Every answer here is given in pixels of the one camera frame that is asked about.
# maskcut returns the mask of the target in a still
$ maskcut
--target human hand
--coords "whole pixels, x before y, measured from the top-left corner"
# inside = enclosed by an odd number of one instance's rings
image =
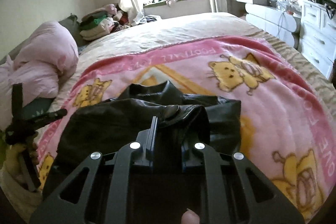
[[[200,217],[190,209],[183,214],[181,224],[200,224]]]
[[[17,143],[15,145],[11,145],[6,150],[6,160],[4,161],[4,166],[6,167],[7,172],[11,175],[12,178],[14,178],[17,182],[24,184],[26,181],[24,180],[20,162],[19,162],[19,155],[25,151],[27,148],[29,148],[29,155],[31,158],[31,161],[34,165],[38,165],[38,155],[37,155],[37,145],[34,143],[34,138],[37,136],[35,134],[34,136],[31,136],[27,138],[26,144]]]

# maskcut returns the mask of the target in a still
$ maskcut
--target silver screw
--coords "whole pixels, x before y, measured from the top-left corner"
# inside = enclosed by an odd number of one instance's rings
[[[138,142],[132,142],[129,147],[132,148],[132,149],[138,149],[139,147],[141,146],[140,143]]]
[[[205,145],[204,145],[204,143],[195,143],[195,148],[196,149],[199,149],[199,150],[201,150],[201,149],[204,149],[205,148]]]
[[[234,153],[233,154],[233,157],[236,159],[236,160],[242,160],[244,158],[244,155],[242,153]]]
[[[99,152],[93,152],[92,154],[91,154],[91,158],[93,159],[93,160],[97,160],[97,159],[99,159],[101,157],[101,154],[99,153]]]

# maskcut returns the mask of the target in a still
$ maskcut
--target jacket sleeve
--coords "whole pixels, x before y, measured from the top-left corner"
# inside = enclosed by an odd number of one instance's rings
[[[42,202],[41,192],[31,193],[24,189],[11,177],[5,166],[0,170],[0,186],[17,213],[28,223],[31,214]]]

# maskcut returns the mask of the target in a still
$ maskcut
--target bed sheet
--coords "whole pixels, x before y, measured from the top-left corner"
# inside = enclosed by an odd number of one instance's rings
[[[79,57],[75,74],[60,88],[50,110],[59,109],[83,71],[96,61],[196,39],[241,35],[264,38],[315,89],[325,110],[336,121],[336,90],[298,51],[283,41],[228,13],[206,13],[151,22],[132,27],[92,42]]]

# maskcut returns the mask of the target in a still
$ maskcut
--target black leather jacket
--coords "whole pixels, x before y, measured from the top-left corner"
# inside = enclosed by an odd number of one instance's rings
[[[71,116],[43,196],[47,197],[92,152],[113,153],[135,141],[140,131],[150,128],[153,116],[170,136],[167,147],[181,143],[188,131],[196,130],[199,140],[218,152],[237,152],[240,111],[240,101],[183,94],[169,81],[156,86],[131,84],[118,98],[80,108]]]

